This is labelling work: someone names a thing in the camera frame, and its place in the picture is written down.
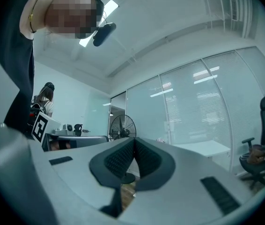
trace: black shirt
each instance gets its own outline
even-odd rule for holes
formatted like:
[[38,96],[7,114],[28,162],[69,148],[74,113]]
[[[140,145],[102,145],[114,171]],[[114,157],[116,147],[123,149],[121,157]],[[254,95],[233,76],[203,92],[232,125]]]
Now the black shirt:
[[33,40],[19,29],[22,11],[28,0],[1,0],[0,8],[0,64],[19,93],[13,101],[4,123],[24,132],[30,112],[34,86]]

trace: necklace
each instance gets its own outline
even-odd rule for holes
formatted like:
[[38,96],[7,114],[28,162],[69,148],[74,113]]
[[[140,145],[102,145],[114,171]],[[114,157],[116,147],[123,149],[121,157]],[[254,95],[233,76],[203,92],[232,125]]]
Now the necklace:
[[35,5],[36,3],[38,2],[38,0],[36,0],[34,6],[33,6],[33,9],[31,10],[31,13],[29,15],[29,25],[30,25],[30,29],[31,29],[31,33],[35,33],[36,31],[33,30],[32,26],[31,26],[31,21],[33,20],[33,11],[34,11],[34,8],[35,8]]

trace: desk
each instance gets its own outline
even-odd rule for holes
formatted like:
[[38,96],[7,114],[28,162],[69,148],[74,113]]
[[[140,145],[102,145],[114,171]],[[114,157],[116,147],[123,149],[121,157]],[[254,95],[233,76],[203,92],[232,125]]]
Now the desk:
[[219,154],[225,154],[227,152],[230,152],[230,148],[214,140],[205,141],[205,142],[174,144],[173,146],[199,153],[205,157],[212,157]]

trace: black headphone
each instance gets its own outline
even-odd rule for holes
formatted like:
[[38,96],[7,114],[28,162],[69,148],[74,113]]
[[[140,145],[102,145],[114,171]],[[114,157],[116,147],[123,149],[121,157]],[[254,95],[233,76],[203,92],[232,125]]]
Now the black headphone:
[[95,47],[100,46],[116,29],[116,25],[113,22],[106,23],[103,27],[97,28],[97,33],[93,36],[93,44]]
[[47,83],[45,83],[44,86],[47,87],[47,88],[50,88],[52,91],[54,91],[54,85],[53,85],[52,82],[47,82]]

